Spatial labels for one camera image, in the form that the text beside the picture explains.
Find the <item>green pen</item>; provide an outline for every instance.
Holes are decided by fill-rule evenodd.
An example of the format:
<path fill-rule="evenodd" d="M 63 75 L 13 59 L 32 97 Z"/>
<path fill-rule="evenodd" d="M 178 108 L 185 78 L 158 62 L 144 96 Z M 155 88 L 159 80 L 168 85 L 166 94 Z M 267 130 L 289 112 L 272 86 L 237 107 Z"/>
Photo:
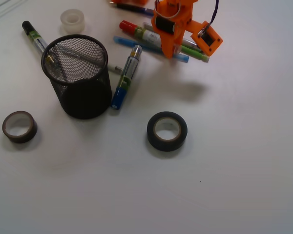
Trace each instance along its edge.
<path fill-rule="evenodd" d="M 185 54 L 189 54 L 192 57 L 195 57 L 197 59 L 202 60 L 203 62 L 209 62 L 209 56 L 204 55 L 196 50 L 187 48 L 186 46 L 182 45 L 181 46 L 181 52 L 185 53 Z"/>

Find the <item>pen holder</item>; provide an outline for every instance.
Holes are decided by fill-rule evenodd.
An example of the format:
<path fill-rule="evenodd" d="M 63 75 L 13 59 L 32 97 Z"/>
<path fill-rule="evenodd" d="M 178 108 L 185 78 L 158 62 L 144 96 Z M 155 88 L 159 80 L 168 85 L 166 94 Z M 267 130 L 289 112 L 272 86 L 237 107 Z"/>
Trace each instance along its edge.
<path fill-rule="evenodd" d="M 102 114 L 111 103 L 107 52 L 94 38 L 68 35 L 49 44 L 42 70 L 50 79 L 64 111 L 80 119 Z"/>

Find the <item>red marker cap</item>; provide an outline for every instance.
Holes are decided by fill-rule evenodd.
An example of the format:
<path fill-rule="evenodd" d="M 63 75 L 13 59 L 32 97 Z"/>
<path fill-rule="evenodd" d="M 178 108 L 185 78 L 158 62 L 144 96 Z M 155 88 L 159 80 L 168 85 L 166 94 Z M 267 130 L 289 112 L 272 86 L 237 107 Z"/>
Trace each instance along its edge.
<path fill-rule="evenodd" d="M 135 29 L 136 29 L 137 25 L 133 24 L 133 23 L 129 23 L 126 20 L 123 20 L 120 24 L 119 24 L 119 28 L 121 28 L 122 30 L 124 30 L 126 33 L 129 33 L 131 35 L 134 36 L 135 34 Z"/>

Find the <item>clear tape roll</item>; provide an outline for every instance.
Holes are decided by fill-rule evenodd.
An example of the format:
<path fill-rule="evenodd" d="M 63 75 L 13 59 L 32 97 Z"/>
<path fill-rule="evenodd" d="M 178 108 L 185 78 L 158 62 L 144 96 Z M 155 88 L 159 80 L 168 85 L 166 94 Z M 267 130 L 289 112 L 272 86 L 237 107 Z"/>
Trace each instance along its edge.
<path fill-rule="evenodd" d="M 69 34 L 80 33 L 84 30 L 84 14 L 77 9 L 70 9 L 61 14 L 63 29 Z"/>

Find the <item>blue marker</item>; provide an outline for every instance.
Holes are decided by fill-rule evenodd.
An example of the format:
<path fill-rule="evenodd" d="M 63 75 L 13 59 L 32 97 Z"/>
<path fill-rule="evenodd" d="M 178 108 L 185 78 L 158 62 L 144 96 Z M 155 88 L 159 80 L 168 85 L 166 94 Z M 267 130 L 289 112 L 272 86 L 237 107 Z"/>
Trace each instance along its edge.
<path fill-rule="evenodd" d="M 129 39 L 118 37 L 118 36 L 114 36 L 114 41 L 116 43 L 119 43 L 119 44 L 122 44 L 125 46 L 130 46 L 130 47 L 134 47 L 135 45 L 139 45 L 142 47 L 143 50 L 149 50 L 149 51 L 164 55 L 161 48 L 158 48 L 155 46 L 149 46 L 149 45 L 143 44 L 139 41 L 129 40 Z M 174 54 L 174 55 L 172 55 L 172 57 L 181 61 L 181 62 L 188 62 L 189 61 L 189 56 L 187 56 L 187 55 Z"/>
<path fill-rule="evenodd" d="M 118 82 L 116 92 L 114 94 L 113 100 L 112 100 L 112 108 L 115 110 L 119 110 L 122 106 L 122 103 L 124 101 L 124 98 L 128 92 L 128 89 L 131 85 L 131 80 L 137 70 L 137 67 L 139 65 L 139 58 L 142 53 L 142 48 L 139 45 L 136 45 L 131 53 L 130 56 L 127 59 L 126 65 L 123 69 L 123 73 L 121 75 L 121 78 Z"/>

